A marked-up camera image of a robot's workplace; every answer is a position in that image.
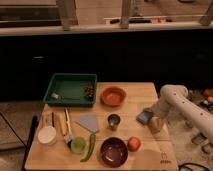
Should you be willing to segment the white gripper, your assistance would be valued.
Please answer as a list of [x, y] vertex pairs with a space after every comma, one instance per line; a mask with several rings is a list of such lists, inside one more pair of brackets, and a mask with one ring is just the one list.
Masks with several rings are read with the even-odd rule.
[[148, 120], [147, 126], [153, 134], [159, 133], [164, 126], [164, 115], [159, 107], [149, 107], [144, 109], [145, 112], [151, 113], [152, 117]]

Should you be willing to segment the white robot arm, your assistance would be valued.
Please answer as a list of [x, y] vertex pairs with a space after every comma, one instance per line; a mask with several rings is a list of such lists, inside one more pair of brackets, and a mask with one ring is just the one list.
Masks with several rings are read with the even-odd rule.
[[189, 101], [187, 96], [188, 90], [183, 85], [162, 86], [160, 98], [144, 110], [150, 114], [145, 124], [153, 126], [159, 132], [163, 127], [163, 120], [174, 107], [213, 144], [213, 115]]

